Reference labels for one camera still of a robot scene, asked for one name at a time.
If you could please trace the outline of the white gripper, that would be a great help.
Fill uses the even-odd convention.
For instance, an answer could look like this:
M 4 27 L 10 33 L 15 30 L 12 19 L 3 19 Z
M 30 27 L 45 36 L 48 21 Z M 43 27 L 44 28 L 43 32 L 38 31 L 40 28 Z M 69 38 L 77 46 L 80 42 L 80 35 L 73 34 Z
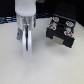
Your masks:
M 32 58 L 32 30 L 35 28 L 34 16 L 16 15 L 18 32 L 17 39 L 22 42 L 23 58 Z

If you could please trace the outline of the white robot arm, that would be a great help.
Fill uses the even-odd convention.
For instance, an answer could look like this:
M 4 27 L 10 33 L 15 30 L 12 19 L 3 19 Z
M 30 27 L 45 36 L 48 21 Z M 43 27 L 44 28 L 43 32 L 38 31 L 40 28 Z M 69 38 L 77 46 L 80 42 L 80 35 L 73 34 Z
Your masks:
M 32 57 L 32 30 L 36 26 L 36 0 L 15 0 L 17 39 L 22 42 L 23 58 Z

